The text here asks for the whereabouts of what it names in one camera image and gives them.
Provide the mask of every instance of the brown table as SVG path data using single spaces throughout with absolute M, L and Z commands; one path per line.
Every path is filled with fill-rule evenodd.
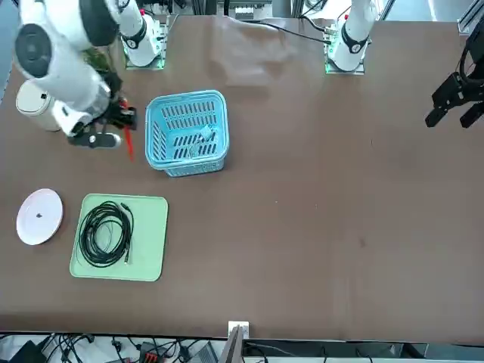
M 292 29 L 317 35 L 297 20 Z M 123 72 L 141 117 L 126 149 L 71 147 L 14 106 L 0 110 L 0 328 L 260 338 L 481 342 L 484 123 L 424 117 L 462 41 L 451 23 L 378 23 L 367 74 L 324 76 L 321 44 L 222 17 L 180 17 L 163 72 Z M 216 88 L 231 148 L 222 172 L 168 178 L 144 158 L 144 107 Z M 62 197 L 46 244 L 16 235 L 23 199 Z M 155 283 L 73 278 L 88 193 L 164 196 Z

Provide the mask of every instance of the white plate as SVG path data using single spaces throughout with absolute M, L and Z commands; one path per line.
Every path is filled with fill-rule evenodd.
M 30 245 L 46 242 L 61 225 L 62 213 L 61 198 L 55 191 L 34 191 L 18 211 L 18 237 Z

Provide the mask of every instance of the green tray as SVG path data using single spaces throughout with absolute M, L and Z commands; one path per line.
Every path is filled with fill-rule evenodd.
M 99 204 L 112 200 L 115 203 L 126 204 L 133 213 L 135 229 L 132 235 L 132 245 L 129 263 L 124 263 L 124 257 L 114 265 L 97 268 L 89 265 L 82 256 L 77 244 L 81 221 L 89 211 Z M 156 281 L 161 275 L 163 265 L 163 250 L 165 248 L 166 219 L 168 203 L 162 197 L 142 197 L 117 194 L 88 194 L 82 201 L 81 213 L 76 229 L 73 255 L 70 258 L 70 274 L 75 278 L 111 278 L 131 281 Z M 112 243 L 119 237 L 119 228 L 114 226 L 111 232 L 102 228 L 96 236 L 98 243 L 109 241 L 112 233 Z

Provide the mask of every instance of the blue basket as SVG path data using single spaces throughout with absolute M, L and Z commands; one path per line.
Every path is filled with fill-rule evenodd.
M 146 159 L 169 176 L 216 172 L 228 152 L 227 105 L 218 91 L 157 97 L 146 109 Z

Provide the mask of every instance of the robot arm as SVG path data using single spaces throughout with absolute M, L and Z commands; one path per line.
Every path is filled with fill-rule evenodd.
M 330 61 L 340 70 L 351 72 L 358 67 L 377 16 L 374 0 L 352 0 L 348 20 L 341 26 L 329 54 Z
M 468 53 L 475 64 L 470 75 L 464 70 Z M 467 38 L 458 71 L 447 77 L 432 99 L 434 108 L 425 119 L 427 127 L 436 126 L 450 109 L 467 102 L 476 103 L 461 117 L 462 127 L 470 127 L 484 114 L 484 17 Z
M 20 16 L 16 64 L 55 99 L 53 116 L 70 142 L 119 145 L 120 137 L 106 133 L 106 124 L 133 129 L 135 110 L 119 97 L 117 75 L 98 73 L 80 52 L 109 45 L 121 32 L 123 42 L 132 46 L 128 56 L 133 63 L 149 64 L 160 53 L 154 38 L 157 32 L 149 29 L 153 20 L 141 16 L 135 0 L 23 0 Z M 95 123 L 103 124 L 101 132 L 95 131 Z

